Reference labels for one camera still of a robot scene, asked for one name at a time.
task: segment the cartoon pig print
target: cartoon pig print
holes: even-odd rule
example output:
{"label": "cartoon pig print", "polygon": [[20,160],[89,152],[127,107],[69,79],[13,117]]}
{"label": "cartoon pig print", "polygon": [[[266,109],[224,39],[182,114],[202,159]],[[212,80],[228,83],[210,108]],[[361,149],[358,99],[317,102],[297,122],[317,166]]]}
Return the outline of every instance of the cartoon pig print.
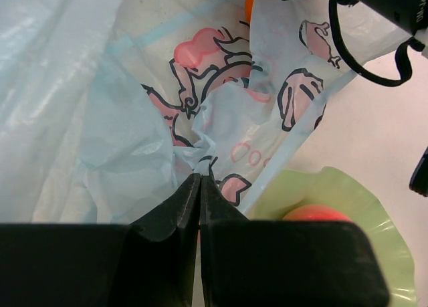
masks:
{"label": "cartoon pig print", "polygon": [[323,91],[323,83],[306,68],[294,70],[286,78],[278,94],[282,130],[291,131],[311,101]]}
{"label": "cartoon pig print", "polygon": [[171,138],[173,140],[173,145],[175,146],[192,146],[192,144],[184,137],[175,132],[175,124],[177,118],[180,116],[180,107],[169,104],[166,102],[162,96],[156,92],[153,88],[141,84],[141,86],[146,90],[148,97],[152,101],[153,105],[162,114],[165,122],[167,123],[169,130],[171,131]]}
{"label": "cartoon pig print", "polygon": [[335,68],[339,69],[339,61],[342,58],[332,55],[332,47],[326,40],[326,37],[329,35],[329,29],[330,24],[327,22],[317,24],[310,21],[303,21],[299,29],[299,39],[312,55],[326,60]]}
{"label": "cartoon pig print", "polygon": [[[209,164],[209,175],[214,179],[213,165],[217,162],[219,157],[203,157],[202,160],[211,160]],[[231,173],[227,175],[223,180],[215,180],[217,187],[220,190],[221,195],[228,200],[233,206],[237,207],[241,203],[241,194],[248,190],[252,184],[246,178],[238,175],[237,173]]]}
{"label": "cartoon pig print", "polygon": [[224,27],[201,29],[191,41],[176,47],[170,67],[180,85],[181,110],[188,119],[211,91],[249,76],[251,54],[243,47],[248,47],[248,40],[233,37]]}

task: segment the black outline drawing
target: black outline drawing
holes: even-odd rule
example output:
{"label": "black outline drawing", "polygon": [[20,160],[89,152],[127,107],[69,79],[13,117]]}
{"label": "black outline drawing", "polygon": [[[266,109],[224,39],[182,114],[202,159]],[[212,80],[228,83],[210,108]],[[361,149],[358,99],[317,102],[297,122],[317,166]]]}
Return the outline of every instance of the black outline drawing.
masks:
{"label": "black outline drawing", "polygon": [[[285,132],[289,132],[292,130],[294,125],[296,125],[296,119],[294,117],[294,96],[295,92],[294,89],[289,86],[289,83],[287,82],[293,75],[296,74],[303,74],[307,78],[313,78],[314,80],[317,80],[321,83],[321,88],[318,87],[317,83],[315,81],[311,81],[311,85],[315,88],[317,93],[321,93],[324,89],[324,80],[321,78],[316,77],[314,74],[310,73],[306,68],[298,68],[297,70],[294,70],[284,81],[282,84],[281,90],[278,93],[278,107],[280,109],[280,116],[282,119],[282,130]],[[315,96],[313,95],[312,91],[304,84],[300,84],[299,88],[309,97],[309,99],[314,100]],[[283,112],[284,105],[282,104],[282,100],[284,97],[284,94],[287,90],[287,105],[285,107],[285,111]],[[289,112],[292,112],[292,116],[290,119],[291,126],[286,126],[286,118]]]}
{"label": "black outline drawing", "polygon": [[[209,176],[213,180],[215,180],[214,173],[213,173],[213,165],[217,162],[218,159],[219,159],[219,157],[215,157],[208,166]],[[238,179],[242,183],[244,183],[244,185],[245,185],[244,188],[236,190],[236,193],[235,193],[236,202],[229,201],[223,196],[223,187],[230,179]],[[230,175],[227,175],[223,180],[215,180],[215,184],[217,185],[217,188],[219,188],[221,196],[224,199],[226,199],[227,202],[232,204],[234,207],[239,206],[239,204],[241,203],[241,193],[248,190],[252,186],[251,182],[249,182],[246,178],[242,177],[241,175],[238,175],[237,173],[231,173]]]}
{"label": "black outline drawing", "polygon": [[330,24],[328,22],[326,22],[326,21],[323,24],[318,24],[318,23],[312,23],[311,21],[308,21],[308,20],[304,20],[302,22],[302,24],[300,25],[300,28],[299,28],[299,40],[302,42],[303,45],[305,45],[305,47],[308,49],[308,51],[312,55],[315,55],[315,56],[317,56],[317,55],[314,54],[314,52],[312,51],[314,48],[313,47],[309,47],[308,43],[303,40],[303,28],[305,27],[305,33],[307,34],[307,31],[308,31],[307,25],[308,24],[315,25],[314,30],[315,30],[316,34],[318,36],[320,36],[321,39],[322,39],[322,41],[324,41],[324,43],[328,46],[328,55],[330,57],[328,58],[327,62],[330,63],[330,64],[332,64],[335,68],[340,69],[339,62],[342,60],[342,58],[340,56],[333,56],[333,54],[332,54],[332,47],[327,42],[327,40],[325,38],[325,37],[328,37],[328,35],[329,35],[328,34],[328,29],[330,29]]}
{"label": "black outline drawing", "polygon": [[[177,110],[177,111],[181,111],[181,108],[180,108],[180,106],[175,106],[175,105],[172,105],[172,104],[169,104],[167,101],[165,101],[164,99],[163,99],[163,97],[154,89],[154,88],[152,88],[151,86],[147,86],[147,85],[144,85],[144,84],[141,84],[141,86],[142,86],[142,88],[144,88],[145,90],[146,90],[146,93],[147,93],[147,95],[148,96],[150,96],[150,94],[153,94],[153,95],[155,95],[156,96],[156,98],[159,100],[159,102],[160,103],[162,103],[164,106],[166,106],[167,108],[170,108],[171,110]],[[180,141],[180,142],[182,142],[184,145],[186,145],[186,146],[190,146],[190,147],[193,147],[193,145],[184,137],[184,136],[181,136],[181,135],[179,135],[179,134],[177,134],[176,132],[175,132],[175,122],[177,121],[177,118],[179,117],[179,115],[180,115],[180,113],[177,113],[174,117],[171,117],[171,116],[164,116],[163,114],[162,114],[162,116],[163,116],[163,118],[165,119],[165,120],[169,120],[169,121],[171,121],[172,120],[172,124],[169,126],[169,128],[170,128],[170,130],[171,130],[171,134],[172,134],[172,136],[177,140],[177,141]]]}
{"label": "black outline drawing", "polygon": [[[208,91],[210,89],[211,84],[221,75],[223,75],[225,72],[233,69],[234,67],[237,66],[251,66],[251,61],[238,61],[238,62],[232,62],[230,63],[230,59],[236,56],[247,56],[249,59],[252,58],[251,54],[245,51],[241,51],[241,52],[231,52],[229,50],[227,50],[224,45],[228,45],[228,44],[233,44],[236,43],[239,40],[244,40],[244,41],[248,41],[248,39],[245,39],[243,37],[233,37],[229,30],[225,27],[222,27],[222,29],[218,29],[217,30],[221,35],[223,35],[225,37],[225,39],[218,39],[216,37],[213,37],[213,41],[215,43],[215,45],[225,53],[225,57],[224,57],[224,62],[225,62],[225,66],[223,66],[222,68],[219,68],[218,66],[211,64],[206,70],[203,71],[202,74],[198,75],[195,74],[193,72],[197,72],[197,69],[189,69],[189,68],[184,68],[186,71],[186,75],[189,78],[189,81],[191,83],[191,87],[190,88],[186,88],[183,86],[183,83],[181,82],[180,77],[177,74],[177,71],[174,67],[174,63],[175,63],[175,59],[172,59],[169,62],[170,68],[171,68],[171,72],[173,73],[173,76],[176,78],[177,82],[180,85],[180,89],[179,89],[179,96],[183,93],[186,92],[187,90],[191,90],[191,93],[187,96],[184,100],[180,99],[182,101],[182,105],[181,105],[181,111],[184,112],[187,116],[188,119],[190,119],[192,116],[196,116],[197,111],[199,109],[200,104],[202,104],[204,102],[204,100],[207,98],[208,95]],[[209,74],[210,72],[214,71],[215,73],[208,79],[207,83],[204,85],[204,88],[202,89],[201,92],[201,101],[199,101],[198,98],[198,94],[196,93],[196,89],[195,89],[195,80],[203,80],[207,74]]]}
{"label": "black outline drawing", "polygon": [[322,118],[324,117],[324,113],[326,111],[326,107],[327,107],[327,104],[324,105],[324,108],[322,109],[322,114],[316,119],[315,125],[314,125],[314,130],[316,130],[316,128],[318,128],[318,125],[320,125],[320,123],[322,121]]}

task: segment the crumpled plastic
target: crumpled plastic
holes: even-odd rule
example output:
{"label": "crumpled plastic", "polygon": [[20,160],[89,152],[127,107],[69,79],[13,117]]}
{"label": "crumpled plastic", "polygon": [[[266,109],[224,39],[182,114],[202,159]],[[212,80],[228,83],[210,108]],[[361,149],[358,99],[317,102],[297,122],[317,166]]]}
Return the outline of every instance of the crumpled plastic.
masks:
{"label": "crumpled plastic", "polygon": [[[355,77],[327,0],[1,1],[0,221],[130,223],[192,172],[246,213]],[[360,62],[406,36],[339,16]]]}

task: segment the pink pattern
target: pink pattern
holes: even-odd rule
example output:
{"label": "pink pattern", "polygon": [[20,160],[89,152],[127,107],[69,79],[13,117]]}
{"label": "pink pattern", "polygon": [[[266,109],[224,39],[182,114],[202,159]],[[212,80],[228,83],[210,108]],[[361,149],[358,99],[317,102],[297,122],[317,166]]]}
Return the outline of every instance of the pink pattern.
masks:
{"label": "pink pattern", "polygon": [[174,51],[175,61],[184,68],[197,68],[204,56],[220,50],[213,38],[224,39],[222,33],[213,28],[198,31],[191,41],[179,44]]}
{"label": "pink pattern", "polygon": [[287,77],[278,94],[282,130],[291,131],[311,101],[323,91],[323,83],[305,68],[294,70]]}
{"label": "pink pattern", "polygon": [[265,168],[268,165],[269,161],[270,161],[270,158],[267,158],[265,161],[263,161],[263,168]]}
{"label": "pink pattern", "polygon": [[332,47],[327,42],[328,30],[330,24],[325,22],[323,24],[311,23],[303,21],[300,26],[299,38],[300,41],[308,48],[312,55],[318,56],[332,64],[335,68],[340,68],[339,61],[342,59],[340,56],[332,55]]}
{"label": "pink pattern", "polygon": [[180,136],[175,132],[175,123],[181,113],[179,106],[173,106],[166,102],[153,88],[150,88],[145,85],[142,85],[142,87],[147,91],[150,101],[152,101],[153,105],[157,107],[157,109],[160,111],[163,118],[165,119],[165,122],[167,123],[171,132],[173,145],[192,146],[192,144],[186,138]]}
{"label": "pink pattern", "polygon": [[[232,150],[231,150],[231,152],[230,152],[230,159],[231,159],[231,161],[233,162],[233,163],[236,163],[236,162],[238,162],[239,160],[241,160],[247,153],[248,153],[248,151],[250,150],[250,145],[248,144],[248,143],[246,143],[246,142],[239,142],[239,143],[237,143],[233,148],[232,148]],[[244,152],[243,152],[243,154],[242,155],[240,155],[239,156],[239,158],[237,159],[237,155],[238,155],[238,152],[240,151],[240,150],[242,150],[242,149],[246,149]]]}
{"label": "pink pattern", "polygon": [[262,92],[256,92],[253,90],[250,90],[249,88],[244,89],[255,101],[260,103],[269,103],[270,102],[270,95],[265,94]]}
{"label": "pink pattern", "polygon": [[260,160],[261,160],[261,152],[258,150],[254,150],[249,154],[248,164],[251,165],[252,167],[255,167],[256,165],[259,164]]}
{"label": "pink pattern", "polygon": [[249,181],[235,173],[225,177],[219,186],[222,196],[234,206],[241,203],[241,194],[250,187]]}

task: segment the black cable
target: black cable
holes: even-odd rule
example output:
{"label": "black cable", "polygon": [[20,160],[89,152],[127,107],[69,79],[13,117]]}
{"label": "black cable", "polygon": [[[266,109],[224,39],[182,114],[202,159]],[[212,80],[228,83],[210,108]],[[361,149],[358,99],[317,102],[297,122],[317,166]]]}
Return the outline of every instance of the black cable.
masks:
{"label": "black cable", "polygon": [[383,86],[400,86],[401,84],[407,82],[412,77],[412,66],[410,64],[409,56],[407,55],[407,47],[410,46],[414,50],[421,52],[423,48],[425,47],[422,43],[417,41],[415,38],[410,38],[404,43],[402,43],[395,52],[395,63],[397,65],[397,69],[400,74],[400,80],[390,80],[388,78],[382,78],[376,74],[373,74],[372,72],[366,70],[363,68],[351,55],[351,53],[348,51],[348,49],[345,46],[345,43],[343,42],[341,30],[340,30],[340,24],[339,24],[339,18],[338,18],[338,12],[337,12],[337,5],[354,5],[356,3],[355,0],[329,0],[328,3],[328,11],[330,15],[330,25],[332,30],[332,37],[334,45],[336,46],[336,49],[340,55],[340,57],[343,59],[343,61],[348,64],[348,66],[357,74],[361,75],[363,78],[366,78],[367,80],[383,85]]}

